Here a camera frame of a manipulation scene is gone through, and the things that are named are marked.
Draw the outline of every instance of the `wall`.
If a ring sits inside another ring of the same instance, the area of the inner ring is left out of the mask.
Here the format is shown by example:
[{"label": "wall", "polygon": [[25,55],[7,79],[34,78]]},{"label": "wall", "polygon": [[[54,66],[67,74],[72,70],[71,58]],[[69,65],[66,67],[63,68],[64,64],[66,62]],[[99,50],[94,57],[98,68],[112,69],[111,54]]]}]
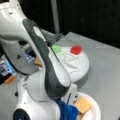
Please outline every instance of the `wall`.
[{"label": "wall", "polygon": [[[120,0],[57,1],[64,34],[72,31],[120,47]],[[24,8],[29,18],[54,32],[50,0],[25,0]]]}]

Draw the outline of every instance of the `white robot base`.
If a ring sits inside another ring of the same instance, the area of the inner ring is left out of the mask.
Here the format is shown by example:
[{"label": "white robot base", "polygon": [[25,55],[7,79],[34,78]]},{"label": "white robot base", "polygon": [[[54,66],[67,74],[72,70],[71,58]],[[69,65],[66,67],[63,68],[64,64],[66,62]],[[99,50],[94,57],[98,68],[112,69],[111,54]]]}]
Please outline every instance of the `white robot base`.
[{"label": "white robot base", "polygon": [[18,83],[18,104],[13,114],[13,120],[59,120],[60,110],[56,102],[36,102],[27,90]]}]

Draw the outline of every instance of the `table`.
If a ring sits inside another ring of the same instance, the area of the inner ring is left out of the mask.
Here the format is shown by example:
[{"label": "table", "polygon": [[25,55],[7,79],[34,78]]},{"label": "table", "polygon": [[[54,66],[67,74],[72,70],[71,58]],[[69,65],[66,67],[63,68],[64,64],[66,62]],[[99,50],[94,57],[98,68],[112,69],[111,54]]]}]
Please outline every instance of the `table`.
[{"label": "table", "polygon": [[72,32],[56,45],[82,46],[90,60],[90,70],[87,82],[79,88],[79,91],[96,100],[101,109],[101,120],[118,120],[120,116],[120,49]]}]

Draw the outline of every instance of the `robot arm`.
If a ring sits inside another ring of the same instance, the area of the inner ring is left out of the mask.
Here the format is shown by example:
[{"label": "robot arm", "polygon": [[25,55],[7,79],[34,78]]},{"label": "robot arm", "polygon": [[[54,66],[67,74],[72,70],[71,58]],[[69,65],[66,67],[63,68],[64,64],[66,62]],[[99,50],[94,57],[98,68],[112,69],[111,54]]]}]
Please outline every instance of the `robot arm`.
[{"label": "robot arm", "polygon": [[47,101],[48,98],[55,99],[66,94],[70,87],[68,73],[57,60],[37,24],[25,17],[17,0],[0,4],[0,38],[9,42],[27,41],[42,62],[42,71],[23,80],[32,99]]}]

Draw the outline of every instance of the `white table surface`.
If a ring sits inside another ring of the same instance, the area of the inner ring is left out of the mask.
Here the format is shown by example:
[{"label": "white table surface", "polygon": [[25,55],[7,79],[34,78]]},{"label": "white table surface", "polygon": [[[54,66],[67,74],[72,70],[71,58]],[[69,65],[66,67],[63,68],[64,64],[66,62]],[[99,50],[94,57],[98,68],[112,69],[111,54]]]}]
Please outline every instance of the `white table surface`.
[{"label": "white table surface", "polygon": [[[120,116],[120,49],[74,33],[67,34],[57,45],[81,45],[90,60],[88,80],[80,92],[93,97],[102,112],[102,120],[118,120]],[[0,86],[0,120],[12,120],[17,103],[14,93],[17,81]]]}]

